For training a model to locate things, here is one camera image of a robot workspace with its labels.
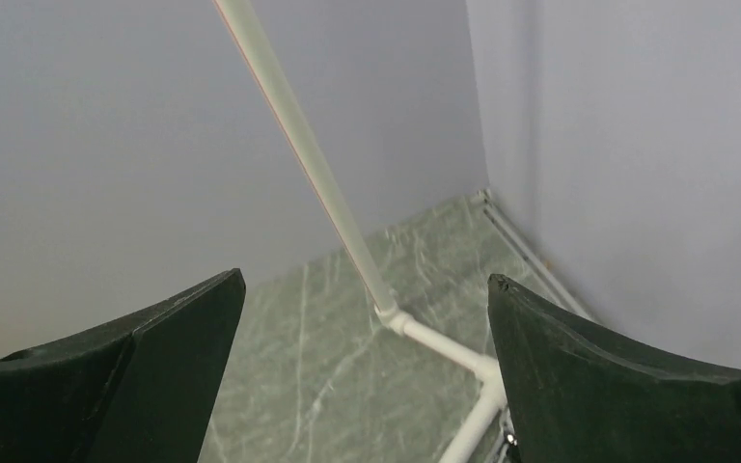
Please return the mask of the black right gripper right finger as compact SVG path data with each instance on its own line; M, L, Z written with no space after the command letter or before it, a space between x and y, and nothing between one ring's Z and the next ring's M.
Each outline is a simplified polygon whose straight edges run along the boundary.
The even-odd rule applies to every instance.
M741 369L630 339L502 274L488 318L526 462L741 462Z

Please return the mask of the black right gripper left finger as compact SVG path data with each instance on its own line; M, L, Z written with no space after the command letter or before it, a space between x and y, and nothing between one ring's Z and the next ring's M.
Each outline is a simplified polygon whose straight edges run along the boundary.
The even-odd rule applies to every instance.
M0 462L195 462L246 295L238 269L0 359Z

